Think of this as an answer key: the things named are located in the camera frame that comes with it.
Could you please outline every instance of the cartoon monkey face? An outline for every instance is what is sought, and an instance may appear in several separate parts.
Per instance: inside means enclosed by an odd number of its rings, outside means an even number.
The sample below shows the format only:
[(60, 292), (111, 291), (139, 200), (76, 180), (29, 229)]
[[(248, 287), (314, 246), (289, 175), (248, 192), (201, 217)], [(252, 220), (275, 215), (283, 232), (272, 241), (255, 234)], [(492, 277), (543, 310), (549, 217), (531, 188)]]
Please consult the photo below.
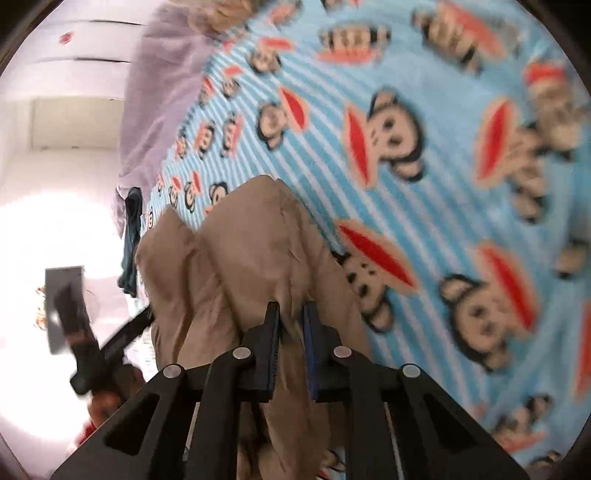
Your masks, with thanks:
[(279, 103), (268, 103), (259, 110), (256, 134), (269, 150), (276, 150), (283, 142), (287, 129), (287, 114)]
[(240, 92), (240, 84), (236, 79), (227, 77), (222, 83), (222, 95), (227, 99), (234, 98)]
[(200, 128), (196, 139), (197, 143), (195, 145), (199, 158), (203, 159), (205, 154), (212, 147), (215, 133), (215, 123), (213, 120), (209, 120), (205, 126)]
[(534, 458), (530, 463), (529, 467), (533, 468), (547, 468), (557, 464), (562, 460), (562, 455), (556, 450), (549, 450), (546, 455)]
[(531, 89), (536, 127), (553, 150), (565, 153), (580, 144), (583, 111), (574, 107), (573, 91), (567, 82), (541, 82)]
[(184, 134), (181, 134), (177, 138), (176, 142), (176, 159), (177, 160), (184, 160), (187, 156), (187, 140), (184, 137)]
[(525, 165), (509, 175), (507, 181), (513, 193), (511, 203), (515, 211), (527, 223), (539, 223), (547, 211), (543, 160), (530, 157)]
[(552, 408), (553, 403), (554, 399), (548, 394), (528, 397), (524, 407), (530, 413), (530, 423), (534, 423), (544, 417)]
[(513, 333), (507, 299), (490, 284), (451, 275), (439, 287), (450, 308), (452, 335), (459, 350), (489, 372), (509, 364), (506, 338)]
[(503, 447), (529, 436), (535, 423), (548, 413), (552, 403), (553, 399), (548, 394), (528, 397), (523, 406), (508, 416), (501, 416), (491, 435)]
[(168, 198), (170, 198), (170, 205), (176, 208), (178, 205), (178, 191), (171, 186), (168, 187)]
[(212, 201), (212, 207), (220, 203), (228, 195), (228, 184), (225, 181), (214, 183), (209, 187), (209, 199)]
[(347, 281), (359, 297), (361, 315), (365, 322), (375, 332), (389, 332), (394, 324), (394, 317), (386, 297), (388, 287), (378, 275), (375, 266), (360, 255), (340, 255), (333, 252), (333, 256), (343, 267)]
[(248, 56), (248, 64), (255, 73), (275, 73), (281, 70), (281, 59), (272, 48), (257, 47)]
[(201, 86), (201, 90), (199, 90), (199, 97), (197, 99), (197, 104), (200, 107), (206, 106), (209, 101), (213, 98), (213, 91), (207, 88), (205, 85)]
[(421, 30), (423, 43), (444, 59), (457, 63), (469, 73), (482, 71), (478, 45), (461, 25), (425, 11), (413, 12), (411, 23)]
[(226, 157), (232, 150), (234, 137), (238, 134), (238, 126), (236, 125), (236, 115), (231, 112), (223, 124), (223, 139), (221, 157)]
[(371, 161), (389, 162), (403, 180), (423, 178), (423, 130), (393, 90), (375, 94), (365, 126)]
[(288, 1), (277, 4), (271, 13), (271, 23), (276, 27), (292, 23), (302, 11), (302, 1)]
[(345, 0), (320, 0), (320, 3), (327, 12), (336, 10), (345, 4)]
[(334, 53), (383, 49), (389, 44), (391, 36), (388, 27), (370, 24), (338, 25), (319, 33), (322, 46)]
[(188, 181), (184, 187), (185, 207), (191, 213), (195, 211), (195, 192), (193, 191), (193, 184)]

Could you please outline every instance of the bedsheet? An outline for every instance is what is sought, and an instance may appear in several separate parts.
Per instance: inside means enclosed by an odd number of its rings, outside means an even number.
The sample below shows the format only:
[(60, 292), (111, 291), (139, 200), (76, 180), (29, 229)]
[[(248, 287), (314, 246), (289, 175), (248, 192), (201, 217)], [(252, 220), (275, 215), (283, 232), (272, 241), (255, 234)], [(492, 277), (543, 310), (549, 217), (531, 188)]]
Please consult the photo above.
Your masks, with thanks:
[(281, 178), (374, 361), (419, 365), (520, 463), (552, 463), (591, 410), (588, 104), (513, 0), (280, 0), (216, 43), (142, 230)]

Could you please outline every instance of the metal screw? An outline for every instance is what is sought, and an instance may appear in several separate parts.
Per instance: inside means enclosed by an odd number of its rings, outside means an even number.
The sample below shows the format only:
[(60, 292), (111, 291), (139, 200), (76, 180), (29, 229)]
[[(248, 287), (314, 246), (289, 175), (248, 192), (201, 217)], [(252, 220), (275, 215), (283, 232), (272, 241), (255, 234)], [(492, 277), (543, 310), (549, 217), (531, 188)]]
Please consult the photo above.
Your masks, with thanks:
[(351, 356), (351, 353), (353, 352), (351, 351), (351, 348), (349, 348), (348, 346), (339, 345), (335, 347), (333, 353), (337, 358), (349, 358)]
[(413, 364), (404, 365), (402, 374), (408, 378), (417, 378), (421, 374), (421, 369)]
[(164, 376), (166, 378), (176, 378), (178, 377), (183, 370), (178, 365), (168, 365), (164, 367)]
[(232, 352), (232, 355), (234, 355), (234, 358), (238, 358), (239, 360), (244, 360), (245, 358), (248, 358), (251, 356), (251, 350), (249, 348), (246, 348), (245, 346), (239, 346), (238, 348), (234, 349), (234, 351)]

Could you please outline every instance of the brown cloth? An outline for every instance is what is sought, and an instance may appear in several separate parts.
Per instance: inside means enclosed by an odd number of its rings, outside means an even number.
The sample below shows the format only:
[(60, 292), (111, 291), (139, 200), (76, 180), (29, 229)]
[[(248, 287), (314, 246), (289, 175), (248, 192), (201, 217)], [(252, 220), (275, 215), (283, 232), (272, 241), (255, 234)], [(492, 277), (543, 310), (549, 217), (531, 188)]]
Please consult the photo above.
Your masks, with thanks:
[(156, 316), (159, 368), (212, 362), (262, 322), (269, 301), (279, 302), (277, 386), (261, 405), (262, 428), (242, 405), (241, 440), (263, 430), (263, 441), (254, 452), (241, 449), (238, 478), (313, 479), (323, 451), (342, 438), (344, 417), (309, 399), (302, 303), (316, 301), (321, 321), (339, 331), (344, 345), (369, 356), (369, 343), (358, 298), (291, 190), (256, 177), (218, 203), (196, 232), (168, 209), (142, 238), (136, 262)]

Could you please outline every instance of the purple blanket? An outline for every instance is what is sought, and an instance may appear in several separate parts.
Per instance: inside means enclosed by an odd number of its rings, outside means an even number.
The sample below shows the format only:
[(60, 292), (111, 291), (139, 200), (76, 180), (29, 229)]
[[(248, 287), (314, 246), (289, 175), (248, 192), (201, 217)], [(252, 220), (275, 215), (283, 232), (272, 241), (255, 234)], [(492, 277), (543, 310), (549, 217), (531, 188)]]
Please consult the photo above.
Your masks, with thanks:
[(187, 13), (183, 7), (160, 6), (135, 54), (125, 92), (121, 172), (113, 200), (119, 236), (129, 189), (141, 189), (144, 205), (150, 200), (160, 164), (199, 94), (202, 72), (213, 51), (212, 39), (189, 27)]

